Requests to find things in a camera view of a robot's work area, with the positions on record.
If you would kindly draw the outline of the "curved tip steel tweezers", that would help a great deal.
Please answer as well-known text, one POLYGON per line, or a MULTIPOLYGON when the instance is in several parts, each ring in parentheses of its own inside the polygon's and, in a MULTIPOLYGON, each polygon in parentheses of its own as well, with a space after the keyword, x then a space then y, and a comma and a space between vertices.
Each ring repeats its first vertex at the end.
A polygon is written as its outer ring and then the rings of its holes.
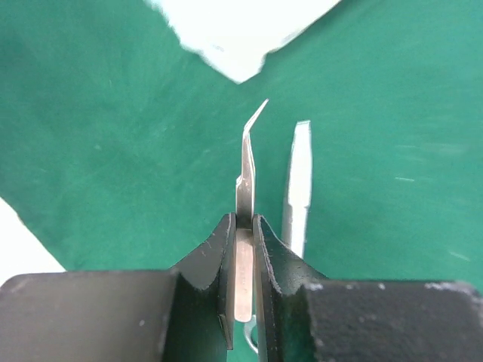
POLYGON ((241 174, 235 182, 235 301, 234 317, 245 323, 253 305, 254 236, 253 218, 256 168, 250 132, 268 100, 264 100, 244 126, 241 138, 241 174))

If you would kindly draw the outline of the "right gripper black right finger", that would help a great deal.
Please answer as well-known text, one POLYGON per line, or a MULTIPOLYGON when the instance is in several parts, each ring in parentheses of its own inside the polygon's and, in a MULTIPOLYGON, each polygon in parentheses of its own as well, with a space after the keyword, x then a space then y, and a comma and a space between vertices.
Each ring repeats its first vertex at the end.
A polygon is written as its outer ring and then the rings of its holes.
POLYGON ((482 297, 462 281, 336 280, 253 220, 261 361, 480 361, 482 297))

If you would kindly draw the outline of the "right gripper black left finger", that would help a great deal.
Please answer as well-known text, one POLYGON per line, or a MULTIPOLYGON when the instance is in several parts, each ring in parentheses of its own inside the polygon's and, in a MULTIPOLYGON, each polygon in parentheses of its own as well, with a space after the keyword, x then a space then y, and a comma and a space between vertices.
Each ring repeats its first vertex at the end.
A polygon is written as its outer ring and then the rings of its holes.
POLYGON ((3 361, 225 361, 235 215, 166 270, 17 275, 1 288, 3 361))

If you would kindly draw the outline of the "steel surgical scissors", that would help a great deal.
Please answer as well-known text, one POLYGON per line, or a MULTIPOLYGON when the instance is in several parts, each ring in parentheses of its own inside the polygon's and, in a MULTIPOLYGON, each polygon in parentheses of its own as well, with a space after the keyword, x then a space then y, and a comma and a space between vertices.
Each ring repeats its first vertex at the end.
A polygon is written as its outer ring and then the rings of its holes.
POLYGON ((312 198, 311 121, 299 121, 294 128, 283 205, 281 239, 303 258, 312 198))

